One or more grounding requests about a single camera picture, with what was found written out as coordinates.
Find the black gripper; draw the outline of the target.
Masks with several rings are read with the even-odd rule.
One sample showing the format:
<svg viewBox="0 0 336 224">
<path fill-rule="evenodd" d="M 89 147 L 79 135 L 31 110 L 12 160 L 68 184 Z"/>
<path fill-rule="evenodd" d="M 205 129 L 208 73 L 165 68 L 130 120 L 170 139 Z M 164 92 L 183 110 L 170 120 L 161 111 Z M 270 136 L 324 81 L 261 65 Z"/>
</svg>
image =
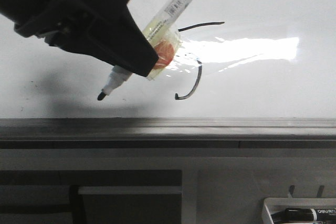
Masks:
<svg viewBox="0 0 336 224">
<path fill-rule="evenodd" d="M 147 77 L 158 55 L 135 23 L 129 0 L 1 0 L 1 14 L 23 37 L 60 22 L 50 46 L 93 56 Z"/>
</svg>

